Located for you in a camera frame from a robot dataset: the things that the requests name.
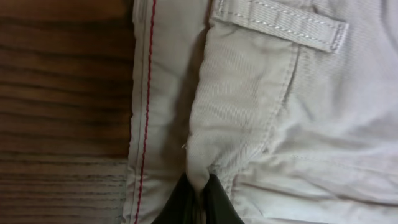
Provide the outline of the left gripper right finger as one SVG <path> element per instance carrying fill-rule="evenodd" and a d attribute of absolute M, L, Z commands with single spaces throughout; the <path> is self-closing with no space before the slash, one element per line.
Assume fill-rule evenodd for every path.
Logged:
<path fill-rule="evenodd" d="M 216 175 L 210 174 L 203 196 L 206 224 L 244 224 Z"/>

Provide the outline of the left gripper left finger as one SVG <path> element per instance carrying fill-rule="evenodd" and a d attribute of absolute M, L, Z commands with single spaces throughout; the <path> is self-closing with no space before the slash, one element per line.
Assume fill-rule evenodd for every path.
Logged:
<path fill-rule="evenodd" d="M 182 174 L 162 211 L 152 224 L 194 224 L 195 191 Z"/>

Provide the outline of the beige cotton shorts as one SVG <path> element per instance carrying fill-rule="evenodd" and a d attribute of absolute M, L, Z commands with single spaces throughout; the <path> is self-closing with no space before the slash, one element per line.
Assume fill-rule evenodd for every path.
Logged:
<path fill-rule="evenodd" d="M 397 222 L 397 1 L 134 2 L 121 222 L 182 174 L 206 223 L 220 180 L 244 223 Z"/>

